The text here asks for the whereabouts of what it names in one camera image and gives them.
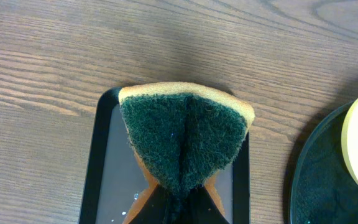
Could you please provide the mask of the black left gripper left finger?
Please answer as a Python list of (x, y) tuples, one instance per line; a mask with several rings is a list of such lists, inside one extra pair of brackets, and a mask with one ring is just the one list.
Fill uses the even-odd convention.
[(130, 224), (167, 224), (170, 221), (170, 193), (157, 186)]

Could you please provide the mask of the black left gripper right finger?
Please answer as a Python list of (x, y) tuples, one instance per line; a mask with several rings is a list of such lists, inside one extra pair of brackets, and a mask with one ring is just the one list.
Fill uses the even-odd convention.
[(228, 224), (205, 187), (191, 191), (191, 220), (193, 224)]

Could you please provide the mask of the yellow green scrub sponge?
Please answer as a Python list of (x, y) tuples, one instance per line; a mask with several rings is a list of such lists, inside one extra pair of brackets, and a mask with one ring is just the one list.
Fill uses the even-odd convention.
[(239, 155), (255, 118), (235, 96), (187, 82), (127, 86), (119, 106), (135, 159), (149, 187), (132, 204), (129, 223), (159, 185), (170, 193), (170, 221), (192, 223), (191, 191), (205, 187), (218, 210), (219, 171)]

